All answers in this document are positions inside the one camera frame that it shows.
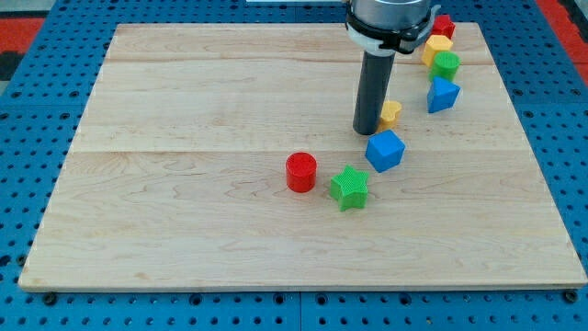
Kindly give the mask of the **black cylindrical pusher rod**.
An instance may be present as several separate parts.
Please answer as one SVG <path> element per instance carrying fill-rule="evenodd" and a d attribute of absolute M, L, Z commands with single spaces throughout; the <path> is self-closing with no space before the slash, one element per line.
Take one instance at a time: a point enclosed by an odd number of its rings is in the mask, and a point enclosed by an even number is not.
<path fill-rule="evenodd" d="M 356 95 L 353 129 L 371 135 L 379 126 L 395 55 L 380 57 L 364 52 Z"/>

